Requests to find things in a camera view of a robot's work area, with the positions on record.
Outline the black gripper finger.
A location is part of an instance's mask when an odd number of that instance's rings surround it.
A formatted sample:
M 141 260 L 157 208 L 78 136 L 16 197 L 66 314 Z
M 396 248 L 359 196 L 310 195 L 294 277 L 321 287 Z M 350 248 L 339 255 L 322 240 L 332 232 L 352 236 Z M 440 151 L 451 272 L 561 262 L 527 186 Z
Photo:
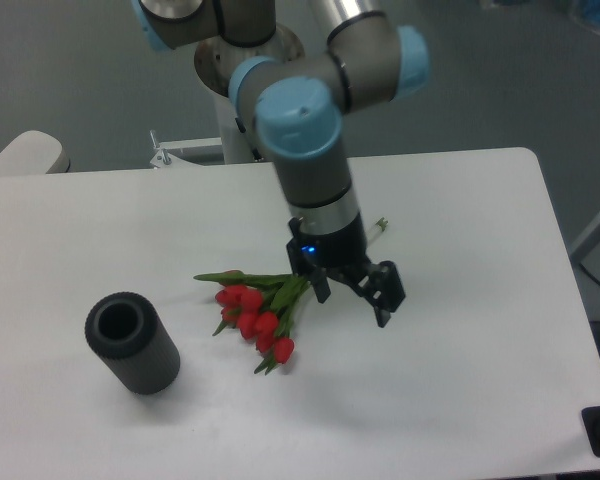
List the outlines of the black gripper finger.
M 348 286 L 373 309 L 377 326 L 384 328 L 406 298 L 397 266 L 392 261 L 345 265 L 329 270 L 329 278 Z
M 316 300 L 319 303 L 325 303 L 330 297 L 330 287 L 325 270 L 322 268 L 315 268 L 307 275 L 307 279 L 311 284 Z

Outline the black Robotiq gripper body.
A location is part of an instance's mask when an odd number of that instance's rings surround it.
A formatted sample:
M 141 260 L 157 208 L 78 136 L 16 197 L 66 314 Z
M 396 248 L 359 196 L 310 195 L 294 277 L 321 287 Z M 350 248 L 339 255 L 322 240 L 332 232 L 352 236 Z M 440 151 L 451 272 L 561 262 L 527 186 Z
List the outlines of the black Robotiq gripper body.
M 366 254 L 367 238 L 360 213 L 344 228 L 324 235 L 303 233 L 298 218 L 289 221 L 292 238 L 287 254 L 294 274 L 309 276 L 324 269 L 329 278 L 362 280 L 371 264 Z

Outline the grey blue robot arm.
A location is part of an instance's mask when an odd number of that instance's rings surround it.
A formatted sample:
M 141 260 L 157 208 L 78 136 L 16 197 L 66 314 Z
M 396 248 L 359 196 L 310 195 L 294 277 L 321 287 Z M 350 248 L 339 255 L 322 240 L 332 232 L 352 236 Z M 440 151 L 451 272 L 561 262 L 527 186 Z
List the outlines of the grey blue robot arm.
M 272 1 L 136 1 L 158 50 L 214 41 L 214 75 L 250 149 L 271 162 L 290 209 L 292 271 L 319 302 L 348 286 L 385 326 L 405 299 L 397 267 L 367 255 L 360 207 L 342 140 L 345 115 L 422 88 L 429 50 L 395 26 L 376 1 L 315 1 L 324 53 L 290 57 Z

